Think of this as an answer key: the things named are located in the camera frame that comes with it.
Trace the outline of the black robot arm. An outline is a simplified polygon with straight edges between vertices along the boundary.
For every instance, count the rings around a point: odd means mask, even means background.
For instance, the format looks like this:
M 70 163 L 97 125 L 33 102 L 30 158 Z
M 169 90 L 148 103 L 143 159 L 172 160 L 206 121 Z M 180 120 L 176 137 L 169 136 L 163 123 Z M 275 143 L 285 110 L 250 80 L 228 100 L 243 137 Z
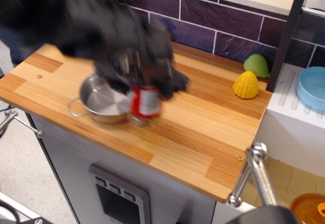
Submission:
M 63 54 L 91 59 L 96 72 L 121 93 L 155 86 L 168 100 L 187 88 L 172 66 L 170 34 L 149 23 L 129 0 L 1 0 L 1 26 L 25 45 L 47 43 Z

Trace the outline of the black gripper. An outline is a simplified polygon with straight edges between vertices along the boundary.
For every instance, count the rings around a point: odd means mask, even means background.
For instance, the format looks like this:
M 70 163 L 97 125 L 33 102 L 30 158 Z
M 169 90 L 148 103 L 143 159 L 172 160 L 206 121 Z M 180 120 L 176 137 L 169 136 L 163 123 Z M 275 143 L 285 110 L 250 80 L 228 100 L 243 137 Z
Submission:
M 173 93 L 185 91 L 189 78 L 172 65 L 169 30 L 159 20 L 141 22 L 135 37 L 139 38 L 139 48 L 126 47 L 112 51 L 105 59 L 97 59 L 96 73 L 122 94 L 133 87 L 153 86 L 161 99 L 169 100 Z

